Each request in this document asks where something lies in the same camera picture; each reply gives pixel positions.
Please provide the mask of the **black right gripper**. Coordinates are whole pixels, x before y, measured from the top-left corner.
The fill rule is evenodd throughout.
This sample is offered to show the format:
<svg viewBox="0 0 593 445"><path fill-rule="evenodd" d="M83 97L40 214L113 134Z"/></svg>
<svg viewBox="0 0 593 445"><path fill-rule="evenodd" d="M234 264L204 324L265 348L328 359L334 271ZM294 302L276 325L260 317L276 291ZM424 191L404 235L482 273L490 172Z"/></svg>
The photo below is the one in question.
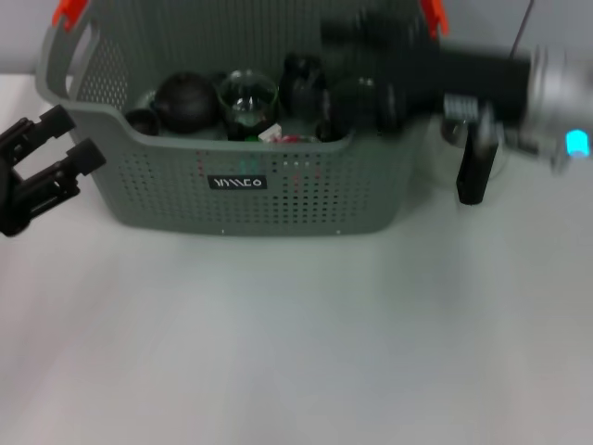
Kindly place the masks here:
<svg viewBox="0 0 593 445"><path fill-rule="evenodd" d="M322 19L323 45L352 45L384 59L384 80L375 84L380 134L396 134L421 116L443 114L445 96L475 99L495 118L519 123L526 112L531 59L441 46L422 19L355 17Z"/></svg>

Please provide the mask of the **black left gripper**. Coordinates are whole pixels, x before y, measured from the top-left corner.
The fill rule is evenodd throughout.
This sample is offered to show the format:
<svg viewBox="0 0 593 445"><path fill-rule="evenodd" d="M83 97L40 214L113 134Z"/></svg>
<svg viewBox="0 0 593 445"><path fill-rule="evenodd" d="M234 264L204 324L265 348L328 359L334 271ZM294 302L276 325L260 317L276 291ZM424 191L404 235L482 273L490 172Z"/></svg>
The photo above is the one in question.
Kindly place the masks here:
<svg viewBox="0 0 593 445"><path fill-rule="evenodd" d="M59 138L75 128L69 113L60 105L40 116L38 122L20 119L1 134L2 156L29 156L50 138ZM1 234L19 235L31 220L80 194L77 178L106 164L99 148L85 139L66 157L23 179L13 165L1 158Z"/></svg>

